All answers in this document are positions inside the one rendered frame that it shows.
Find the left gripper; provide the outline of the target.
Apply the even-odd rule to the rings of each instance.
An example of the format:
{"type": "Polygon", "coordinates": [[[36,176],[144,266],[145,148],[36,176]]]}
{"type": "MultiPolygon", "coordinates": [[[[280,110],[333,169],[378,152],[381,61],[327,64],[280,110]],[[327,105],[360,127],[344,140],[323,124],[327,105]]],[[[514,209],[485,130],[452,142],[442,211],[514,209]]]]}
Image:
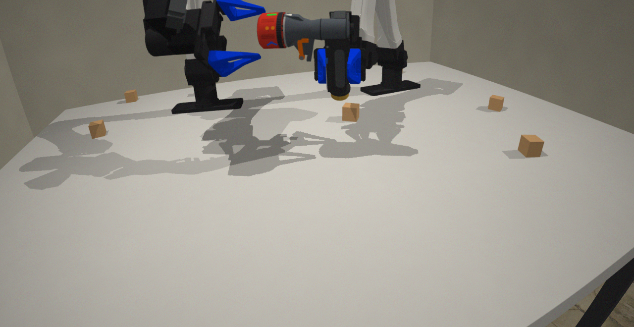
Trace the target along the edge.
{"type": "MultiPolygon", "coordinates": [[[[315,81],[326,84],[325,49],[314,50],[315,81]]],[[[347,54],[347,82],[358,85],[366,80],[366,50],[350,49],[347,54]]]]}

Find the red and black hose nozzle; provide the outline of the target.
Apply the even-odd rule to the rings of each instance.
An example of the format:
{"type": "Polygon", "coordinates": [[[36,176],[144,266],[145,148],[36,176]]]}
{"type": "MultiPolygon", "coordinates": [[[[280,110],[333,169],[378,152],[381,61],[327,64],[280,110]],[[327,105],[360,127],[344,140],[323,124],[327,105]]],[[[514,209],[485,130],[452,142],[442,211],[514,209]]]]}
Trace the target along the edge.
{"type": "Polygon", "coordinates": [[[262,13],[257,22],[258,42],[263,49],[295,46],[299,60],[307,55],[307,61],[311,61],[315,39],[324,40],[326,89],[335,101],[347,99],[351,90],[347,82],[347,54],[353,35],[354,24],[347,18],[309,20],[299,14],[272,12],[262,13]]]}

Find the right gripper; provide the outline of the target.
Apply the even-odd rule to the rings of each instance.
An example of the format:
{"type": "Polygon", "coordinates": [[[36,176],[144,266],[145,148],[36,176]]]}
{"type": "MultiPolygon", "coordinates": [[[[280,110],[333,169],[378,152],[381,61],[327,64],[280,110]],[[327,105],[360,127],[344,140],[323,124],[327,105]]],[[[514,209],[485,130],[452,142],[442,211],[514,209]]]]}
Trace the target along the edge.
{"type": "Polygon", "coordinates": [[[226,51],[227,39],[224,35],[219,35],[220,24],[223,21],[220,13],[227,15],[230,21],[236,21],[266,13],[266,11],[260,5],[247,3],[243,0],[203,1],[193,54],[208,70],[211,69],[219,77],[226,77],[242,66],[260,60],[261,56],[257,53],[226,51]],[[246,9],[236,9],[235,7],[246,9]]]}

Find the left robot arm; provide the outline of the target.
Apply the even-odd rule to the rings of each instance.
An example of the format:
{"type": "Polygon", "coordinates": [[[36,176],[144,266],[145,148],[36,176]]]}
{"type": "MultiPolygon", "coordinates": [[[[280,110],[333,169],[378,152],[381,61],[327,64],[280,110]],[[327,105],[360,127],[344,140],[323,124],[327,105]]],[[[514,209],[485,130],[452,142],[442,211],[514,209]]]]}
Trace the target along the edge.
{"type": "Polygon", "coordinates": [[[354,24],[350,48],[366,50],[366,69],[376,63],[382,66],[380,85],[362,86],[363,93],[376,96],[421,88],[418,83],[402,81],[402,69],[407,66],[408,55],[399,33],[395,0],[352,0],[350,11],[330,11],[330,18],[347,18],[354,24]],[[374,12],[377,45],[374,44],[374,12]]]}

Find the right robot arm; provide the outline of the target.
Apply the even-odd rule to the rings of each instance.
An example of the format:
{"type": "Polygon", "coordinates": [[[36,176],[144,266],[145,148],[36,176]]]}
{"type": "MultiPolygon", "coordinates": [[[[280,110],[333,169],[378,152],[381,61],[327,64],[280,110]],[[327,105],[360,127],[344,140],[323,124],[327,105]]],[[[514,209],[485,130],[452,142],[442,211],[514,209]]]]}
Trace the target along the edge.
{"type": "Polygon", "coordinates": [[[186,55],[184,74],[193,86],[196,102],[181,102],[172,114],[240,109],[243,98],[217,98],[211,69],[194,57],[200,10],[204,0],[143,0],[145,44],[152,56],[186,55]],[[169,6],[168,6],[169,5],[169,6]]]}

